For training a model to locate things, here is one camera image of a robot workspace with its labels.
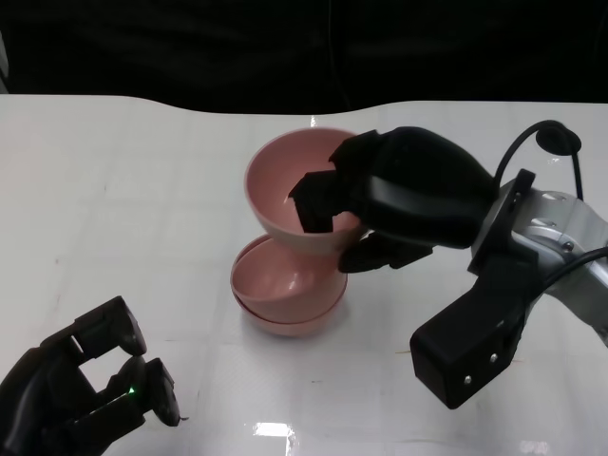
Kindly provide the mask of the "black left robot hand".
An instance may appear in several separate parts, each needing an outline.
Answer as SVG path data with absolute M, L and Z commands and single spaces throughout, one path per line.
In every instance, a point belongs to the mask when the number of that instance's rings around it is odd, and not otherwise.
M 128 354 L 104 389 L 81 370 L 116 348 Z M 1 383 L 4 455 L 102 455 L 152 411 L 166 426 L 183 421 L 175 382 L 147 347 L 121 296 L 76 318 L 29 349 Z

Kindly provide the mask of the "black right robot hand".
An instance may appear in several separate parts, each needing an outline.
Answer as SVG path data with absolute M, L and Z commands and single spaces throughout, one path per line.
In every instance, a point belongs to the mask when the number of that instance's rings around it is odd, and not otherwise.
M 368 230 L 341 254 L 346 274 L 400 269 L 436 246 L 470 247 L 497 195 L 468 152 L 421 127 L 348 138 L 329 161 L 331 171 L 307 173 L 289 196 L 307 233 L 329 233 L 343 213 Z

